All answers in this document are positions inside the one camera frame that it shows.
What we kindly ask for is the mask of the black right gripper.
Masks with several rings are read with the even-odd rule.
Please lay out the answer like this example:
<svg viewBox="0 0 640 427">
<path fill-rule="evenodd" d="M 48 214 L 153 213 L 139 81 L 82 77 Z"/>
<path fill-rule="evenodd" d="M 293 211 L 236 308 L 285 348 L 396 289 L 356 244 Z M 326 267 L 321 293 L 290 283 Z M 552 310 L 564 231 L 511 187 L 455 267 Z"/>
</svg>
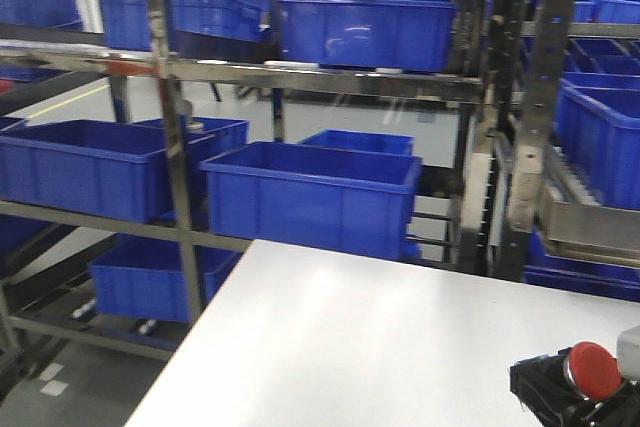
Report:
<svg viewBox="0 0 640 427">
<path fill-rule="evenodd" d="M 637 426 L 639 383 L 621 375 L 621 387 L 607 400 L 595 402 L 581 396 L 564 375 L 570 348 L 513 364 L 511 393 L 544 426 Z"/>
</svg>

